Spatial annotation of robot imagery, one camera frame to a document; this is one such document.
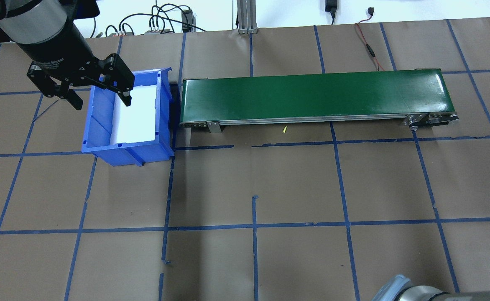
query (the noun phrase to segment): conveyor belt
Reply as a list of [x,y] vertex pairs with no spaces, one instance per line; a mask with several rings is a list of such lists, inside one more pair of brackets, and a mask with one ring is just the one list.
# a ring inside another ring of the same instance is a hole
[[180,125],[218,131],[219,125],[389,118],[407,118],[409,126],[456,120],[440,70],[186,80]]

